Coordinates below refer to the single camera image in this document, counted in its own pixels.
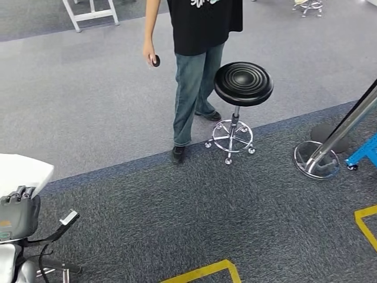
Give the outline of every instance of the white chair leg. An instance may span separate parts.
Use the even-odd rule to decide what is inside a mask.
[[[89,3],[90,4],[90,13],[96,12],[96,8],[94,8],[94,1],[93,0],[89,0]]]
[[[76,19],[75,19],[75,15],[73,15],[72,9],[71,9],[71,6],[69,6],[68,0],[63,0],[63,2],[66,7],[66,11],[68,12],[68,15],[69,15],[69,18],[71,18],[71,21],[72,22],[76,32],[81,32],[81,30],[78,27],[78,22],[76,22]]]
[[[118,20],[118,16],[116,15],[115,7],[112,0],[109,0],[109,4],[110,5],[111,12],[112,13],[112,17],[114,18],[114,22],[115,25],[119,25],[119,21]]]

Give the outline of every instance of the round stool seat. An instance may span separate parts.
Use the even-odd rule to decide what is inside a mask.
[[[265,69],[249,62],[233,62],[219,68],[215,91],[234,106],[256,106],[268,99],[274,82]]]

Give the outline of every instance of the caster wheel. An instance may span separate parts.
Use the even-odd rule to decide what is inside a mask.
[[[357,171],[359,166],[357,165],[352,165],[352,166],[347,166],[347,169],[351,170],[351,171]]]

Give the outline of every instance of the black t-shirt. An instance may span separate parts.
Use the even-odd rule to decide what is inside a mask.
[[[228,40],[231,31],[242,31],[242,0],[167,0],[172,19],[174,51],[194,56]]]

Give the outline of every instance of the printed graphic on shirt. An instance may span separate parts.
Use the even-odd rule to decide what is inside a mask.
[[[192,6],[196,6],[197,8],[201,8],[205,1],[210,2],[211,4],[215,4],[220,0],[192,0]]]

